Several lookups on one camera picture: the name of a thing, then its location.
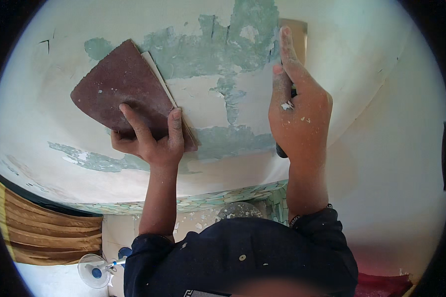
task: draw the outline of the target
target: person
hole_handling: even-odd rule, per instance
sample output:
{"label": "person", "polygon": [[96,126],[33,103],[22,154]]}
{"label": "person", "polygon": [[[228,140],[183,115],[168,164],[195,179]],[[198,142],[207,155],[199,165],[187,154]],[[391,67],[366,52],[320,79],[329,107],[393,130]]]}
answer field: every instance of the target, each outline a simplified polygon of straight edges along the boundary
{"label": "person", "polygon": [[[137,138],[112,132],[113,148],[150,165],[139,236],[125,263],[127,297],[354,294],[357,264],[329,204],[324,176],[332,97],[298,61],[288,27],[280,29],[279,43],[282,65],[273,67],[268,117],[274,140],[291,163],[286,191],[290,227],[232,218],[175,243],[182,110],[170,112],[169,135],[156,141],[128,105],[120,106]],[[291,99],[293,83],[297,95]]]}

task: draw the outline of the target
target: right hand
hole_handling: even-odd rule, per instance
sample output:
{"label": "right hand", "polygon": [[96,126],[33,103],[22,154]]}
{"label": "right hand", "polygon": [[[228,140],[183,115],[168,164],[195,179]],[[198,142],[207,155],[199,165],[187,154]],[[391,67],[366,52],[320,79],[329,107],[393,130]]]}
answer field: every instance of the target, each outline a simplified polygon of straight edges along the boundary
{"label": "right hand", "polygon": [[[289,27],[279,30],[282,65],[273,67],[273,96],[268,118],[276,143],[291,163],[316,166],[325,163],[332,97],[297,59]],[[292,83],[297,96],[291,99]],[[293,108],[282,104],[292,102]]]}
{"label": "right hand", "polygon": [[137,139],[122,138],[111,132],[111,143],[115,150],[136,155],[149,163],[153,169],[177,169],[184,154],[184,136],[182,134],[182,110],[176,108],[168,115],[168,136],[156,141],[149,127],[127,104],[119,105],[119,109],[131,124]]}

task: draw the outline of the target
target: yellow curtain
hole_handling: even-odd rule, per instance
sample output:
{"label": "yellow curtain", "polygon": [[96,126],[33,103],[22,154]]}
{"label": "yellow curtain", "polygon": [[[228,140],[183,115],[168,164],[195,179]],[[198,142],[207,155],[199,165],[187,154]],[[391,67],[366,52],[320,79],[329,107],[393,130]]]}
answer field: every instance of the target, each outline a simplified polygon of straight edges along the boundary
{"label": "yellow curtain", "polygon": [[0,229],[15,262],[75,264],[85,254],[100,254],[102,219],[42,208],[0,183]]}

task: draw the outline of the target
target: tool handle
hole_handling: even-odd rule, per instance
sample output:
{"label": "tool handle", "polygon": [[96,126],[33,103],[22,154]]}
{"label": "tool handle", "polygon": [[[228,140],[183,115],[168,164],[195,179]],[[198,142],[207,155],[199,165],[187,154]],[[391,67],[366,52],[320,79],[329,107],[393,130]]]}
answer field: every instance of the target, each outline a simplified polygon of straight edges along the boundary
{"label": "tool handle", "polygon": [[[292,88],[291,88],[291,98],[294,98],[297,96],[297,91],[296,91],[296,86],[294,84],[292,84]],[[278,154],[279,157],[281,158],[287,158],[286,153],[283,151],[283,149],[281,149],[281,147],[279,146],[279,144],[276,144],[276,153]]]}

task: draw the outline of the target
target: shirt sleeve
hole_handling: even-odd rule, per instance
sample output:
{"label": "shirt sleeve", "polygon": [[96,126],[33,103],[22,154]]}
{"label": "shirt sleeve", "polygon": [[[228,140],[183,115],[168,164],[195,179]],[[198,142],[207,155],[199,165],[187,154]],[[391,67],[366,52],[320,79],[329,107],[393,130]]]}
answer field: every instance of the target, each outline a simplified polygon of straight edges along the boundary
{"label": "shirt sleeve", "polygon": [[329,204],[316,213],[295,217],[291,221],[290,227],[312,244],[335,252],[351,276],[357,280],[359,273],[357,262],[347,246],[347,240],[342,233],[342,223],[337,217],[337,211]]}
{"label": "shirt sleeve", "polygon": [[132,243],[132,254],[125,261],[125,296],[141,296],[157,266],[173,250],[174,243],[161,235],[142,234]]}

